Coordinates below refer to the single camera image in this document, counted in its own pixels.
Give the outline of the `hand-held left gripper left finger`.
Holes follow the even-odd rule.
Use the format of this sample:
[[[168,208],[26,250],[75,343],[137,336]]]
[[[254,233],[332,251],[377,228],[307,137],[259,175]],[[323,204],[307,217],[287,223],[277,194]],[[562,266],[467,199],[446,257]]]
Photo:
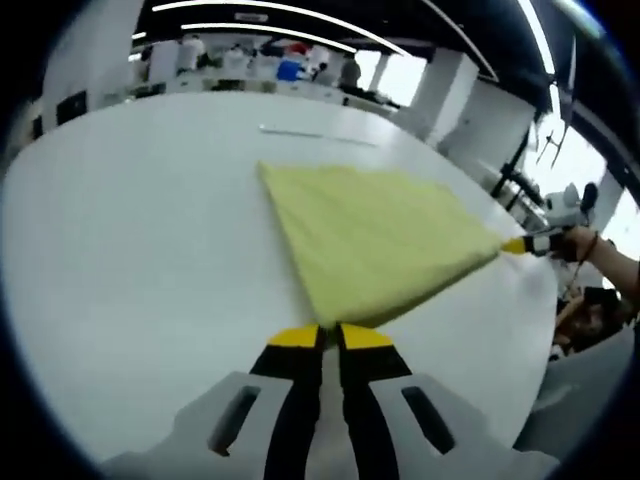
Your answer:
[[[249,372],[232,372],[176,416],[178,446],[213,462],[202,479],[303,479],[320,417],[327,336],[285,329]]]

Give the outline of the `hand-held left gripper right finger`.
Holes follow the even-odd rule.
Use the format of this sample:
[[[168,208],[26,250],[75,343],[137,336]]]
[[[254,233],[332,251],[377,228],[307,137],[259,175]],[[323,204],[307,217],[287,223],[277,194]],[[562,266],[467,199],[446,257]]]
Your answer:
[[[497,479],[505,448],[481,412],[411,371],[391,339],[335,329],[343,414],[362,479]]]

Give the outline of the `person's right hand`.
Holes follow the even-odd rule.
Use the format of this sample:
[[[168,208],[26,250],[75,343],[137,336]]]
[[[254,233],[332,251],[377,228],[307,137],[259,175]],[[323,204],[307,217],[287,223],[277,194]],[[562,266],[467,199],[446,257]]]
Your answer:
[[[562,258],[568,262],[587,261],[599,240],[597,231],[584,226],[573,227],[563,234]]]

